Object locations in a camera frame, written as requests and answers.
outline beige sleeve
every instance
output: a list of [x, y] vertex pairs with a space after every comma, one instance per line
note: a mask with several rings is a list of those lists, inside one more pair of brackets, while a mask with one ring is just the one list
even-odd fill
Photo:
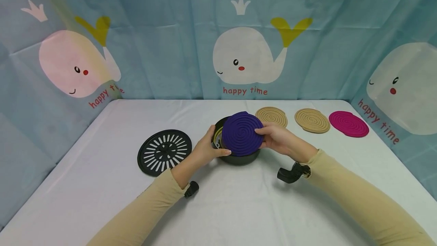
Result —
[[141, 246], [165, 212], [184, 196], [170, 169], [115, 215], [87, 246]]
[[319, 150], [308, 181], [325, 191], [384, 246], [435, 246], [423, 228], [394, 200]]

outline curtain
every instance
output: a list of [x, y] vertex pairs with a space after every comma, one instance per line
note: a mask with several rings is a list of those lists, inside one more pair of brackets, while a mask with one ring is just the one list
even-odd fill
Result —
[[[378, 104], [383, 91], [367, 91], [372, 76], [393, 66], [382, 63], [393, 63], [385, 59], [397, 47], [437, 46], [436, 7], [437, 0], [0, 0], [0, 226], [113, 99], [343, 99], [436, 197], [437, 131], [408, 131], [399, 123], [409, 115], [393, 113], [396, 101]], [[433, 56], [414, 55], [404, 73]], [[436, 102], [422, 97], [425, 87], [432, 89], [410, 91], [413, 108]], [[387, 136], [382, 123], [394, 132]]]

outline yellow whale tail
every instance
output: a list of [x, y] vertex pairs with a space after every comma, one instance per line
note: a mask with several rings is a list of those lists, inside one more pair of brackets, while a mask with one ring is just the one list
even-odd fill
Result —
[[110, 18], [107, 16], [101, 16], [97, 19], [96, 27], [94, 28], [90, 25], [85, 19], [76, 16], [76, 22], [78, 22], [82, 27], [86, 28], [86, 30], [91, 33], [91, 35], [97, 40], [97, 42], [102, 45], [102, 47], [106, 47], [106, 36], [108, 34], [109, 26], [110, 26]]
[[273, 27], [275, 27], [281, 34], [284, 47], [288, 47], [291, 42], [293, 42], [293, 40], [299, 36], [299, 34], [301, 34], [311, 25], [312, 22], [312, 18], [305, 18], [299, 21], [299, 23], [297, 23], [294, 28], [291, 29], [287, 21], [281, 17], [275, 17], [270, 21]]

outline person's right hand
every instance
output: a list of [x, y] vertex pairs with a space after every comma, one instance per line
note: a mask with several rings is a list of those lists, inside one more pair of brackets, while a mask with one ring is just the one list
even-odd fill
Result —
[[270, 148], [291, 157], [295, 162], [307, 163], [317, 154], [317, 149], [300, 139], [287, 128], [276, 123], [262, 122], [263, 128], [255, 129], [259, 135], [264, 135], [260, 148]]

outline whale illustration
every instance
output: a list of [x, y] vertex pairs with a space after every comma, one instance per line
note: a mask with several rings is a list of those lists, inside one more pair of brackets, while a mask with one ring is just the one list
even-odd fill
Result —
[[425, 42], [392, 50], [367, 83], [367, 94], [390, 119], [416, 135], [437, 133], [437, 48]]
[[228, 84], [267, 84], [275, 81], [284, 68], [287, 48], [312, 22], [311, 18], [302, 19], [292, 29], [283, 18], [271, 20], [284, 45], [275, 60], [264, 36], [254, 28], [237, 27], [225, 31], [218, 37], [212, 53], [215, 73]]
[[101, 17], [96, 28], [77, 17], [102, 45], [104, 57], [85, 36], [70, 30], [57, 31], [43, 40], [39, 62], [48, 79], [69, 96], [82, 98], [94, 93], [102, 84], [121, 78], [120, 69], [106, 48], [110, 20]]

